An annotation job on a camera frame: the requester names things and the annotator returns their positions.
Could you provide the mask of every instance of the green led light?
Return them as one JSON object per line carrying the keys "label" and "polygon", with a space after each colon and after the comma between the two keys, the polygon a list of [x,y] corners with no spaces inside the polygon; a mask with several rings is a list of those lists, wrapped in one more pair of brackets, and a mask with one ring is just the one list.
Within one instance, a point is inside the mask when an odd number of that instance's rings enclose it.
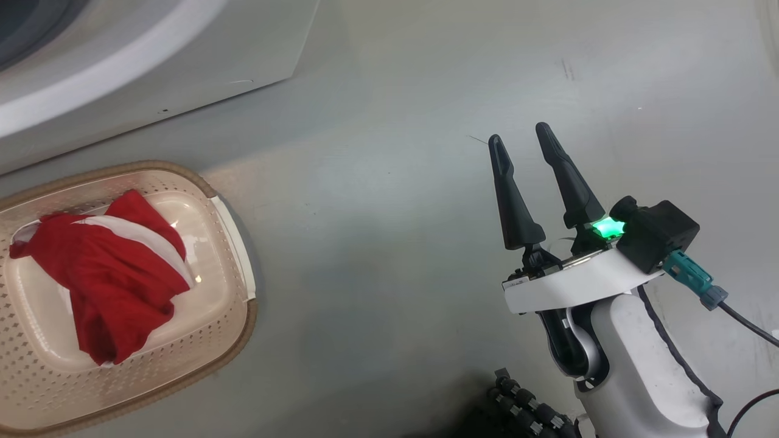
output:
{"label": "green led light", "polygon": [[612,239],[618,238],[624,234],[622,227],[625,226],[625,222],[615,221],[610,217],[606,217],[601,221],[593,223],[592,226],[599,235],[603,236],[604,238]]}

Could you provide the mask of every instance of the red cloth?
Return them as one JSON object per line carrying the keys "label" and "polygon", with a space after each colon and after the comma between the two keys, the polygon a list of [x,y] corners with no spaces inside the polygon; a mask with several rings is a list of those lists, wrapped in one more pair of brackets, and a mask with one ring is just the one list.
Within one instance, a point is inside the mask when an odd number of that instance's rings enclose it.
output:
{"label": "red cloth", "polygon": [[[106,215],[155,231],[182,259],[178,233],[135,190],[120,196]],[[186,280],[146,245],[98,225],[89,217],[57,213],[41,218],[29,242],[14,242],[10,256],[32,256],[70,290],[79,348],[102,365],[118,364],[141,349],[152,330],[173,316],[171,298],[189,290]]]}

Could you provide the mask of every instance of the grey floor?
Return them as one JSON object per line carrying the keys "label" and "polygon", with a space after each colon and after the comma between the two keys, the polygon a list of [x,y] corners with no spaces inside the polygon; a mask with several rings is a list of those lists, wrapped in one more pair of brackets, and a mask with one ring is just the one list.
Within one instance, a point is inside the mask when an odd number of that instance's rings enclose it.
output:
{"label": "grey floor", "polygon": [[[158,158],[200,172],[264,284],[229,366],[77,436],[402,436],[447,426],[508,367],[581,412],[533,316],[508,312],[486,140],[500,133],[549,241],[569,236],[534,138],[552,125],[608,208],[670,199],[730,303],[779,327],[777,54],[739,0],[323,0],[292,79],[0,178],[0,194]],[[556,252],[565,248],[555,244]],[[669,330],[729,421],[779,352],[670,281]],[[743,436],[773,436],[766,403]]]}

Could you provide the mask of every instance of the basket handle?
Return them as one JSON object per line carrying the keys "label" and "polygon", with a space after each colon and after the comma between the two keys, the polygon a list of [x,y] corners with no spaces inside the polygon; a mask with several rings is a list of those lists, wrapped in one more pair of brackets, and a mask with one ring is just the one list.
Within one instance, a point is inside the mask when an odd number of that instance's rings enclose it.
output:
{"label": "basket handle", "polygon": [[238,270],[241,271],[243,277],[244,286],[246,287],[246,300],[255,298],[256,284],[254,282],[254,271],[252,271],[252,263],[249,261],[249,253],[246,252],[246,245],[244,244],[241,232],[238,231],[238,227],[235,225],[233,216],[227,209],[227,205],[219,197],[219,195],[209,198],[213,203],[213,206],[217,209],[217,216],[219,222],[222,224],[224,232],[227,234],[227,242],[230,244],[230,250],[233,253],[233,258],[238,263]]}

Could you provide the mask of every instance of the robotic arm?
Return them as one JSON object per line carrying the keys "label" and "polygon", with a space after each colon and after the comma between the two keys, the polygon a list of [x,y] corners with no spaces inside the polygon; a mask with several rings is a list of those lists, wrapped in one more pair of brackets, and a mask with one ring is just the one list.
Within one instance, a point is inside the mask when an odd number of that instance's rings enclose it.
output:
{"label": "robotic arm", "polygon": [[544,230],[513,181],[505,146],[492,136],[504,243],[524,250],[523,267],[503,283],[509,309],[541,317],[552,358],[574,379],[600,438],[725,437],[717,421],[721,400],[683,362],[642,287],[667,272],[708,282],[697,286],[709,309],[727,296],[682,253],[700,226],[668,201],[638,207],[629,196],[612,209],[613,220],[601,221],[603,207],[552,130],[539,123],[536,133],[576,238],[567,260],[541,248]]}

